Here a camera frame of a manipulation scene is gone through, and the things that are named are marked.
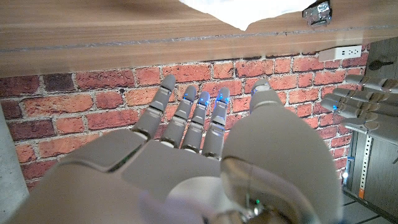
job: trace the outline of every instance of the power strip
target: power strip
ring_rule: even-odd
[[[335,47],[333,49],[319,52],[319,61],[339,60],[347,58],[358,58],[361,56],[362,45],[349,47]]]

